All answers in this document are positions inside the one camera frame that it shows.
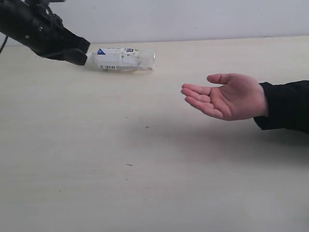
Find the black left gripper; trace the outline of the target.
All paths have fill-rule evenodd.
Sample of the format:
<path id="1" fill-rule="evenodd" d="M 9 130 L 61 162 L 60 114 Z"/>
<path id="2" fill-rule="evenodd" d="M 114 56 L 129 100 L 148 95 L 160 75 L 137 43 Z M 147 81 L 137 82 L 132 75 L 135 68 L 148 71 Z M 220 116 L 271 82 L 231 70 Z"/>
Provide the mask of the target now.
<path id="1" fill-rule="evenodd" d="M 66 29 L 49 0 L 2 0 L 0 32 L 36 55 L 84 66 L 90 42 Z"/>

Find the person's open bare hand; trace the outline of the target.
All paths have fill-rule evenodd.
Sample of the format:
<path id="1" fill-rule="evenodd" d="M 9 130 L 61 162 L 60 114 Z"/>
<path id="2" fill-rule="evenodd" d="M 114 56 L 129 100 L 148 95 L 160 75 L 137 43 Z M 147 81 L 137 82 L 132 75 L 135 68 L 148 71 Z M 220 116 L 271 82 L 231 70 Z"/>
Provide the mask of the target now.
<path id="1" fill-rule="evenodd" d="M 268 104 L 262 86 L 252 77 L 236 74 L 212 74 L 207 77 L 219 87 L 182 85 L 185 101 L 202 113 L 225 121 L 268 116 Z"/>

